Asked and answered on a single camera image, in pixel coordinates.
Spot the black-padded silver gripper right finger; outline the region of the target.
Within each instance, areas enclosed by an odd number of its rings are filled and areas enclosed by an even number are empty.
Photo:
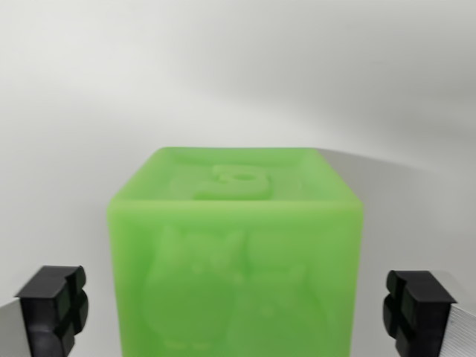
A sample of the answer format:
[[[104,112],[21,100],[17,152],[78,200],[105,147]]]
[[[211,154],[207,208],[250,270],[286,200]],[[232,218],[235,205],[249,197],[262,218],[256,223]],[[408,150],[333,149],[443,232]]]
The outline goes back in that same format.
[[[382,304],[400,356],[474,356],[475,295],[447,271],[391,270]]]

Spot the black-padded silver gripper left finger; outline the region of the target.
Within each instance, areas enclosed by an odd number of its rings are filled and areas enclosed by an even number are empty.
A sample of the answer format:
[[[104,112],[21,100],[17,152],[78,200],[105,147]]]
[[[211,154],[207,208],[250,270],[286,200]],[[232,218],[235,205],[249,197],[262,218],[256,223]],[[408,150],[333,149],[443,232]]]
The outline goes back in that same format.
[[[82,266],[42,266],[1,301],[2,356],[69,356],[89,314]]]

